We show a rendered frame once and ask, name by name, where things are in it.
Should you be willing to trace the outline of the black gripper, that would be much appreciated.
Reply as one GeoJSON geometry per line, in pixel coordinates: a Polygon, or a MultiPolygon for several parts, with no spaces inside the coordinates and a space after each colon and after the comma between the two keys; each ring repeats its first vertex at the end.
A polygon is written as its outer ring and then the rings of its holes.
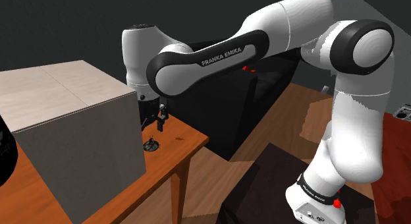
{"type": "Polygon", "coordinates": [[[168,107],[162,103],[159,105],[159,98],[152,100],[139,100],[138,101],[141,131],[143,131],[148,125],[155,121],[154,116],[157,119],[158,131],[163,131],[163,125],[169,118],[168,107]]]}

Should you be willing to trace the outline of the small dark figure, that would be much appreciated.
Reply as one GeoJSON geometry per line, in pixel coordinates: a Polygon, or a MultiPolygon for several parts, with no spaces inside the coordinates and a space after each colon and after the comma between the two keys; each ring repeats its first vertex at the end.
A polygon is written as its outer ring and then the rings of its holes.
{"type": "Polygon", "coordinates": [[[143,149],[146,152],[154,152],[159,148],[160,144],[150,136],[149,140],[143,143],[143,149]]]}

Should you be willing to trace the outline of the black sofa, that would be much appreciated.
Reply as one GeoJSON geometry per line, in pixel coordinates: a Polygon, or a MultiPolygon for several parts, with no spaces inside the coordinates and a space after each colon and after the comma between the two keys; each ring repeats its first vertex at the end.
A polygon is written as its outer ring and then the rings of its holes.
{"type": "Polygon", "coordinates": [[[168,111],[208,136],[206,148],[228,161],[290,84],[300,60],[296,48],[234,68],[166,99],[168,111]]]}

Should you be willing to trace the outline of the orange wooden table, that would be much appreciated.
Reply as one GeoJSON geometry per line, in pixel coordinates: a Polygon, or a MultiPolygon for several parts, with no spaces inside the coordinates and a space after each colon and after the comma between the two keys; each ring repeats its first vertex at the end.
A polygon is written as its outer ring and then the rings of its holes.
{"type": "MultiPolygon", "coordinates": [[[[190,160],[209,138],[170,116],[165,130],[154,124],[142,133],[158,150],[146,152],[146,173],[91,215],[83,224],[120,224],[166,180],[171,182],[172,224],[181,224],[190,160]]],[[[22,149],[11,178],[0,187],[0,224],[71,224],[22,149]]]]}

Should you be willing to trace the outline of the grey radio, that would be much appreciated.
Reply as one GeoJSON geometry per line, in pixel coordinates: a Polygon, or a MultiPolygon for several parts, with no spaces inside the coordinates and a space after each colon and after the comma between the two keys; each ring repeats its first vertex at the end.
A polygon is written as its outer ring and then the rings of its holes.
{"type": "Polygon", "coordinates": [[[411,105],[402,104],[393,114],[393,117],[411,123],[411,105]]]}

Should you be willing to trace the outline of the dark robot stand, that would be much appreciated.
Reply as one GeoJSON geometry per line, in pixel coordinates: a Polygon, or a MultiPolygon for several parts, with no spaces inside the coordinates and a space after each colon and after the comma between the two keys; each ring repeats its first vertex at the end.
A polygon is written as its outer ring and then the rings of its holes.
{"type": "Polygon", "coordinates": [[[302,224],[285,191],[307,163],[268,144],[223,201],[215,224],[302,224]]]}

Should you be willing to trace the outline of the large beige box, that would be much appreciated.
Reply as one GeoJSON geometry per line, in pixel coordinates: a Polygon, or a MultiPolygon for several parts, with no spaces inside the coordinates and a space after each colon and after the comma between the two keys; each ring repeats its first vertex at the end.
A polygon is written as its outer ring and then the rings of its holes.
{"type": "Polygon", "coordinates": [[[146,171],[136,91],[85,61],[0,72],[0,116],[72,224],[146,171]]]}

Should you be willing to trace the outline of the black rounded object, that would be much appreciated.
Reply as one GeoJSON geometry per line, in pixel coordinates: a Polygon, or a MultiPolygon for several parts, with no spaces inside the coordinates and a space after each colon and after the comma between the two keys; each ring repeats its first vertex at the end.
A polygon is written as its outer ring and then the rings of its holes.
{"type": "Polygon", "coordinates": [[[14,172],[17,159],[16,141],[0,116],[0,186],[3,186],[14,172]]]}

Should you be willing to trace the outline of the red rug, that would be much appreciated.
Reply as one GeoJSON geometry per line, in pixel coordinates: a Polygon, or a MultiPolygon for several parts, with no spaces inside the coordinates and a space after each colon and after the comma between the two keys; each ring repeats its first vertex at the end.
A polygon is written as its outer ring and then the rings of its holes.
{"type": "Polygon", "coordinates": [[[384,114],[383,176],[371,184],[379,224],[411,224],[411,123],[384,114]]]}

